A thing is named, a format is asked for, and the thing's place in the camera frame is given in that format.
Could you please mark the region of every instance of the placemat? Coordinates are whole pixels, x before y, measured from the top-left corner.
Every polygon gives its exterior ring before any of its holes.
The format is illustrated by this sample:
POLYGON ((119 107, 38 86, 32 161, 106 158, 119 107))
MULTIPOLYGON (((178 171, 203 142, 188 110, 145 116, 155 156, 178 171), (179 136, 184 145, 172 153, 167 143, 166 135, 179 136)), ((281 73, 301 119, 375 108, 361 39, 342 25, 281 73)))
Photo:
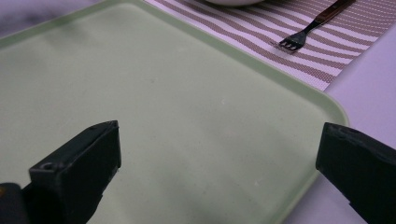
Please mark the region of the placemat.
POLYGON ((358 0, 289 54, 275 44, 304 29, 334 0, 266 0, 239 8, 203 0, 146 1, 321 91, 396 21, 395 0, 358 0))

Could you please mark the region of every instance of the black plastic part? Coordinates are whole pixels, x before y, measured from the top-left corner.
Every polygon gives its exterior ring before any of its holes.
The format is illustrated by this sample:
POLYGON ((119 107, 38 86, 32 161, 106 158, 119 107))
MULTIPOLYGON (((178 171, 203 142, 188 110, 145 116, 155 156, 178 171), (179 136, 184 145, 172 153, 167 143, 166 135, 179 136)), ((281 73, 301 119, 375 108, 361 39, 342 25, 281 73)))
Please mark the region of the black plastic part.
POLYGON ((31 222, 86 223, 119 168, 118 123, 84 130, 29 170, 23 196, 31 222))
POLYGON ((325 123, 317 169, 368 223, 396 223, 396 150, 356 130, 325 123))
POLYGON ((17 184, 0 184, 0 223, 30 223, 24 207, 21 187, 17 184))

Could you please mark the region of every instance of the green tray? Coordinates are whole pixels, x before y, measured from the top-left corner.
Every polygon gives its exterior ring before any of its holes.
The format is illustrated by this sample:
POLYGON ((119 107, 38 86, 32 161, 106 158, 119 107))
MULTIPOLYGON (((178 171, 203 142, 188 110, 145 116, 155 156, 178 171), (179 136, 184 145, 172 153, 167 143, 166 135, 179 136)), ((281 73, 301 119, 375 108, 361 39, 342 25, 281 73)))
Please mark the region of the green tray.
POLYGON ((105 1, 0 40, 0 182, 95 123, 122 167, 91 223, 277 223, 308 190, 320 91, 141 1, 105 1))

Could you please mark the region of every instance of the table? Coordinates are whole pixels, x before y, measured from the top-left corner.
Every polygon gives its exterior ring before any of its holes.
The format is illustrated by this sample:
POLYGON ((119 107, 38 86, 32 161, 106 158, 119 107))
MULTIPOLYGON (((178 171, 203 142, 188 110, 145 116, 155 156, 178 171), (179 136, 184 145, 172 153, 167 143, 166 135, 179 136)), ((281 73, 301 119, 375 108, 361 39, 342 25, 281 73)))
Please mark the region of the table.
MULTIPOLYGON (((0 4, 0 36, 89 6, 98 0, 5 0, 0 4)), ((354 60, 325 91, 346 111, 350 126, 396 148, 396 26, 354 60)), ((320 176, 285 223, 365 223, 347 199, 320 176)))

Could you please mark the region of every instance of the utensil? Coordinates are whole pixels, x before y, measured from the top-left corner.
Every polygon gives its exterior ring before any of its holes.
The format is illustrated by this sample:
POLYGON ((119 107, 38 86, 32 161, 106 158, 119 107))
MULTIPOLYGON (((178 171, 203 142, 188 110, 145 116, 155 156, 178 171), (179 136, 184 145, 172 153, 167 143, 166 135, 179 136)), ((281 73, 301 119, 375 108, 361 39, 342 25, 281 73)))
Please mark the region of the utensil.
POLYGON ((280 41, 278 45, 282 49, 288 49, 290 51, 296 51, 302 48, 305 44, 306 36, 309 34, 309 32, 331 20, 334 16, 336 16, 338 13, 350 6, 355 1, 356 0, 336 1, 334 4, 318 14, 315 19, 308 26, 305 27, 305 29, 303 29, 299 33, 286 37, 284 40, 280 41))

